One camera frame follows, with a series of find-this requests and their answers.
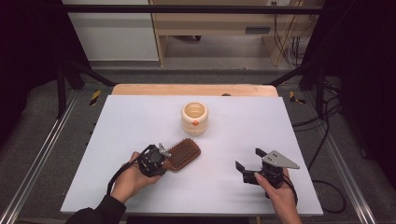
white wall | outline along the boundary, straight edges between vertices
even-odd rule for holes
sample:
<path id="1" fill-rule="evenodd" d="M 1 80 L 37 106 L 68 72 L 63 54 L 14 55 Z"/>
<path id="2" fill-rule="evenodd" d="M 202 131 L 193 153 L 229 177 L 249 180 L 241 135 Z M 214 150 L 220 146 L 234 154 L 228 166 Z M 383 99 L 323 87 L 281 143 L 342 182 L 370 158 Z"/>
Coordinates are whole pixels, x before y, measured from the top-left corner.
<path id="1" fill-rule="evenodd" d="M 63 0 L 64 4 L 148 5 L 148 0 Z M 69 13 L 90 61 L 158 61 L 149 14 Z"/>

hair brush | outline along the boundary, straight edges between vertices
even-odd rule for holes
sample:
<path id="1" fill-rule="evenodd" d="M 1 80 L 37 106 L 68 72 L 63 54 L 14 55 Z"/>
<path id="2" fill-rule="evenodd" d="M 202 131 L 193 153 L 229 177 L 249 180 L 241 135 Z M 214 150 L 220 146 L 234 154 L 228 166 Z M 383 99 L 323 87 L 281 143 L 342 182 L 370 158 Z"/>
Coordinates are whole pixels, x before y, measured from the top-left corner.
<path id="1" fill-rule="evenodd" d="M 178 171 L 192 162 L 201 154 L 201 149 L 190 138 L 185 138 L 168 150 L 155 145 L 149 145 L 133 161 L 125 163 L 111 178 L 107 185 L 110 194 L 114 182 L 126 169 L 138 164 L 143 175 L 148 177 L 164 175 L 167 170 Z"/>
<path id="2" fill-rule="evenodd" d="M 169 148 L 168 153 L 171 157 L 165 159 L 163 169 L 178 171 L 195 160 L 201 154 L 201 149 L 192 139 L 185 138 Z"/>

brush bristles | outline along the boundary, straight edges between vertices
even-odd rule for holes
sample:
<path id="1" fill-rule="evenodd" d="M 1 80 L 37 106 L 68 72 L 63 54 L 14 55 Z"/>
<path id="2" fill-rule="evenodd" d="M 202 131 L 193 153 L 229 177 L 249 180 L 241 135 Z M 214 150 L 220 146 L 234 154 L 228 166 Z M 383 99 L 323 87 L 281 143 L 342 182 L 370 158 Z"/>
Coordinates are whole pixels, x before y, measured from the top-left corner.
<path id="1" fill-rule="evenodd" d="M 167 169 L 178 171 L 197 158 L 201 154 L 201 149 L 192 139 L 185 138 L 172 146 L 168 152 L 171 153 L 172 156 L 167 159 L 170 163 L 167 165 L 170 166 L 167 167 Z"/>

aluminum rail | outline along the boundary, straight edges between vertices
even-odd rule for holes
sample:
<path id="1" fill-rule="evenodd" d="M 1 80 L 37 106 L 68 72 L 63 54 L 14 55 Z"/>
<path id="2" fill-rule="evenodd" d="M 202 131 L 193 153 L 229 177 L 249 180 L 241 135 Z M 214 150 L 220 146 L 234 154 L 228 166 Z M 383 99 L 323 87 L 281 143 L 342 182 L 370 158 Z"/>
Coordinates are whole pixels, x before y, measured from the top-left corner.
<path id="1" fill-rule="evenodd" d="M 311 111 L 317 115 L 316 109 L 314 106 L 314 96 L 311 91 L 305 91 L 304 92 L 305 99 L 307 100 Z M 325 134 L 326 127 L 325 124 L 320 126 L 320 130 Z M 344 188 L 346 189 L 346 193 L 349 196 L 350 201 L 353 204 L 353 207 L 355 208 L 356 214 L 359 217 L 359 220 L 361 221 L 362 224 L 375 224 L 376 220 L 373 215 L 373 212 L 370 209 L 370 206 L 364 199 L 363 193 L 361 192 L 361 188 L 359 187 L 358 183 L 355 180 L 355 177 L 353 176 L 352 172 L 350 171 L 349 167 L 347 166 L 347 162 L 344 160 L 340 149 L 338 146 L 335 144 L 334 139 L 332 138 L 331 132 L 327 135 L 326 139 L 327 146 L 329 147 L 329 153 L 330 157 L 332 158 L 332 162 L 334 163 L 334 166 L 341 178 L 341 181 L 343 182 Z"/>
<path id="2" fill-rule="evenodd" d="M 12 224 L 16 221 L 18 214 L 20 213 L 30 191 L 35 184 L 35 181 L 38 179 L 38 176 L 40 175 L 40 172 L 46 163 L 47 157 L 50 155 L 56 140 L 58 139 L 67 119 L 69 118 L 78 95 L 79 91 L 72 91 L 64 114 L 55 121 L 54 125 L 52 126 L 52 130 L 50 131 L 42 148 L 38 152 L 29 172 L 23 179 L 20 187 L 18 188 L 11 202 L 8 204 L 6 210 L 3 212 L 2 216 L 0 216 L 1 224 Z"/>
<path id="3" fill-rule="evenodd" d="M 185 6 L 185 5 L 42 5 L 44 9 L 73 13 L 213 13 L 213 14 L 334 14 L 336 7 L 246 7 L 246 6 Z"/>

metal bracket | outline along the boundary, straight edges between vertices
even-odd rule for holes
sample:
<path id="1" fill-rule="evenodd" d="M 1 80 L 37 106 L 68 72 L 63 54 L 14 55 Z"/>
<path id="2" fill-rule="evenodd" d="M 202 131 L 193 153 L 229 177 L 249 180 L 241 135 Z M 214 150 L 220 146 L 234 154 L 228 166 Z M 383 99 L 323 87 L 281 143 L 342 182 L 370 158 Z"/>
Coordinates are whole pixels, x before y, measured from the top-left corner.
<path id="1" fill-rule="evenodd" d="M 280 154 L 278 151 L 272 151 L 266 156 L 262 157 L 262 161 L 271 164 L 275 167 L 287 167 L 291 169 L 300 169 L 300 166 L 295 162 L 289 160 L 284 155 Z"/>
<path id="2" fill-rule="evenodd" d="M 163 144 L 161 144 L 161 143 L 158 144 L 158 149 L 159 149 L 160 153 L 163 154 L 165 157 L 170 158 L 170 157 L 172 156 L 172 154 L 170 154 L 170 153 L 168 152 L 168 150 L 166 150 L 166 149 L 163 147 Z"/>

